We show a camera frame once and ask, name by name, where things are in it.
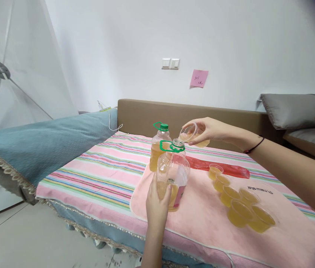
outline black bracelet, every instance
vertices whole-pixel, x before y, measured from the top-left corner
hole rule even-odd
[[[254,146],[252,149],[250,149],[250,150],[245,150],[245,151],[244,151],[245,154],[250,154],[254,149],[256,149],[256,148],[264,141],[264,137],[263,137],[263,136],[260,136],[260,137],[263,138],[263,139],[261,140],[261,142],[258,143],[256,146]]]

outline blue blanket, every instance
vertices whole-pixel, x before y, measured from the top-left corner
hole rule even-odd
[[[117,109],[0,130],[0,159],[33,186],[117,129]]]

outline light switch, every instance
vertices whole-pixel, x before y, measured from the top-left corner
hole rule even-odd
[[[172,70],[178,70],[180,65],[180,59],[171,59],[171,67]]]
[[[167,59],[167,58],[162,59],[162,69],[170,68],[170,60],[171,59]]]

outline yellow liquid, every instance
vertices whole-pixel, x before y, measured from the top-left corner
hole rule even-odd
[[[233,207],[229,209],[227,217],[238,228],[245,227],[253,219],[252,212],[238,201],[233,201]]]
[[[251,206],[259,203],[258,198],[247,190],[240,189],[239,192],[242,196],[242,203],[244,203],[245,205]]]
[[[168,149],[168,143],[162,143],[162,148],[167,150]],[[165,152],[160,150],[160,143],[154,143],[153,145],[151,145],[150,170],[152,172],[157,171],[158,158],[163,153],[165,153]]]
[[[157,194],[160,200],[164,199],[167,186],[170,183],[168,182],[163,182],[163,181],[158,181],[157,182]],[[179,191],[179,187],[176,184],[172,184],[172,189],[171,189],[171,198],[170,202],[168,203],[168,211],[176,211],[178,210],[179,207],[174,208],[173,205],[175,204],[176,197],[177,197],[177,192]]]
[[[224,187],[223,192],[220,196],[220,200],[222,201],[223,205],[225,205],[226,207],[231,206],[232,199],[239,199],[239,198],[240,198],[240,194],[229,186]]]
[[[208,176],[211,180],[215,180],[216,179],[216,174],[221,174],[221,171],[216,168],[216,167],[210,167],[210,170],[208,172]]]
[[[256,217],[248,225],[257,233],[264,233],[270,227],[275,226],[275,220],[269,213],[255,206],[252,207],[252,210],[256,214]]]
[[[186,133],[181,133],[179,139],[182,140],[182,141],[186,141],[188,140],[190,137],[192,136],[192,134],[186,134]],[[210,140],[205,140],[203,142],[200,142],[198,144],[195,144],[197,147],[200,147],[200,148],[203,148],[203,147],[206,147],[208,144],[210,144]]]
[[[230,181],[223,175],[217,175],[217,179],[213,184],[213,187],[217,192],[223,192],[223,185],[230,185]]]

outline small plastic cup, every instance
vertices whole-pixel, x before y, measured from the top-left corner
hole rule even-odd
[[[264,233],[270,227],[277,225],[277,218],[266,208],[260,205],[252,205],[251,209],[254,218],[248,222],[248,225],[257,233]]]
[[[210,164],[210,170],[208,176],[211,180],[216,179],[216,174],[222,174],[224,172],[223,168],[217,164]]]
[[[194,138],[200,136],[203,133],[201,129],[198,128],[195,122],[181,129],[179,140],[183,142],[190,142]],[[210,143],[210,140],[205,140],[201,143],[196,144],[197,147],[203,148]]]
[[[216,180],[213,183],[213,187],[217,192],[223,192],[224,185],[230,185],[231,178],[225,174],[216,174]]]
[[[259,204],[261,202],[260,198],[255,194],[249,191],[247,188],[240,188],[239,194],[241,196],[241,202],[246,204],[247,206],[251,206],[254,204]]]
[[[230,185],[223,185],[223,192],[220,196],[220,200],[226,207],[231,206],[232,199],[240,199],[238,190],[233,189]]]
[[[252,210],[240,200],[233,199],[231,207],[227,213],[229,221],[238,228],[243,228],[248,222],[253,220]]]

